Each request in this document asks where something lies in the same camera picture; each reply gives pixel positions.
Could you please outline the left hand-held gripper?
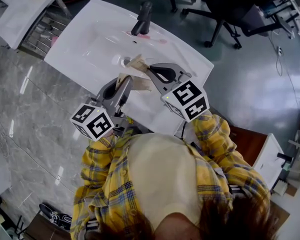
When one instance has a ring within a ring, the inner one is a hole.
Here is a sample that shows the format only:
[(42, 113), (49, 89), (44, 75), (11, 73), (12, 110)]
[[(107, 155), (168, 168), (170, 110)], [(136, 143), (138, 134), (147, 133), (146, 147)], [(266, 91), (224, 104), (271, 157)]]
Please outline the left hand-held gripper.
[(122, 137), (129, 121), (122, 112), (133, 87), (133, 78), (120, 73), (104, 85), (98, 94), (82, 103), (70, 117), (71, 123), (85, 137), (98, 141), (109, 133)]

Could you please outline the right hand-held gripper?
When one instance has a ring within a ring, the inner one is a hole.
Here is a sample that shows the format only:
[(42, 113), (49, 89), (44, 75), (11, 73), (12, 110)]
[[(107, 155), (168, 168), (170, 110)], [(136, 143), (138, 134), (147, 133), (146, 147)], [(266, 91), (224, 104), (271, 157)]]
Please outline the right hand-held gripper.
[(142, 54), (138, 54), (127, 65), (143, 72), (150, 79), (133, 78), (133, 91), (153, 90), (153, 83), (160, 92), (160, 99), (169, 110), (190, 123), (209, 108), (206, 91), (197, 77), (192, 76), (175, 63), (155, 63), (147, 65)]

